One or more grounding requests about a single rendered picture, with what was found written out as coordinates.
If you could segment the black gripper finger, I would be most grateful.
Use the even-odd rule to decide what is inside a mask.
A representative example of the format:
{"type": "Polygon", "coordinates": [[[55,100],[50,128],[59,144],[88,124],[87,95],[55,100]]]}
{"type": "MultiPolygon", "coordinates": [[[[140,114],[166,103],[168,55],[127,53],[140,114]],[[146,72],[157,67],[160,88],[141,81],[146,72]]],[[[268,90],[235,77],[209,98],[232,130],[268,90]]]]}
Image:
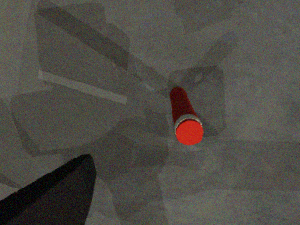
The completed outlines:
{"type": "Polygon", "coordinates": [[[85,225],[95,166],[81,154],[0,200],[0,225],[85,225]]]}

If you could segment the red peg with white band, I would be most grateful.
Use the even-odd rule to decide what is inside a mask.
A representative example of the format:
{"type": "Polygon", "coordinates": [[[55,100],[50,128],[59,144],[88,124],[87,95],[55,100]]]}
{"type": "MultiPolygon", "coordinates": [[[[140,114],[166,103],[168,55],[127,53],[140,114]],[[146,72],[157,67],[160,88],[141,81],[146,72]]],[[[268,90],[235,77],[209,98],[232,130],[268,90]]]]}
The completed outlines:
{"type": "Polygon", "coordinates": [[[176,139],[187,146],[195,145],[203,138],[203,127],[188,101],[187,93],[183,87],[175,86],[170,90],[169,99],[176,139]]]}

